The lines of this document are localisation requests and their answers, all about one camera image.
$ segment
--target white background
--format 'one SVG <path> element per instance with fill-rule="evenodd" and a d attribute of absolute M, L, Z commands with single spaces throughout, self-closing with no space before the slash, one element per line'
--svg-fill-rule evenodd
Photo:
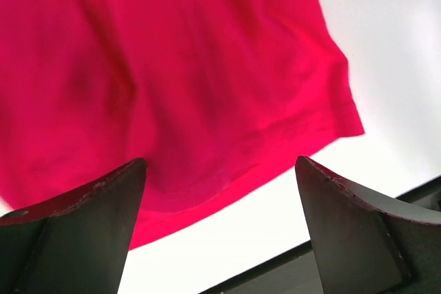
<path fill-rule="evenodd" d="M 314 156 L 396 196 L 441 174 L 441 0 L 320 0 L 367 134 Z M 197 294 L 306 240 L 294 171 L 129 252 L 120 294 Z"/>

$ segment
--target pink fabric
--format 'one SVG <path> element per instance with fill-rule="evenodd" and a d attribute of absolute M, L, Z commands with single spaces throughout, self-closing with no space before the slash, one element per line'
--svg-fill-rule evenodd
<path fill-rule="evenodd" d="M 0 194 L 144 157 L 132 248 L 363 133 L 318 0 L 0 0 Z"/>

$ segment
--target clothing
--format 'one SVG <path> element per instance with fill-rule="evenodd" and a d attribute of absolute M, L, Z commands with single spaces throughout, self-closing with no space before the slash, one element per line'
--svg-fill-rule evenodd
<path fill-rule="evenodd" d="M 147 160 L 132 248 L 363 133 L 318 0 L 0 0 L 0 195 Z"/>

